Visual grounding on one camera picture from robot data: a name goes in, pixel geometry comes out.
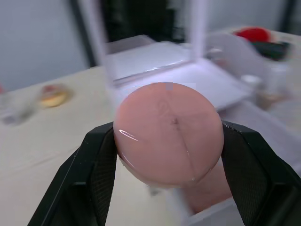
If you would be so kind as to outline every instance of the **white table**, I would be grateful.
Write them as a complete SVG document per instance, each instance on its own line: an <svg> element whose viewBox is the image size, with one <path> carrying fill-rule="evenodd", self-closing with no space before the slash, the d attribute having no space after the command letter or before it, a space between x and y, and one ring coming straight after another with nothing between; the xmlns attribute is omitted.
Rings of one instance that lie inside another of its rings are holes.
<svg viewBox="0 0 301 226"><path fill-rule="evenodd" d="M57 108L37 108L19 126L0 124L1 225L27 225L60 165L90 130L113 121L101 67L20 89L11 95L17 106L36 105L42 86L52 83L67 85L74 91L73 98ZM119 161L107 219L107 226L116 225L175 225L166 210L164 196L150 197L147 187Z"/></svg>

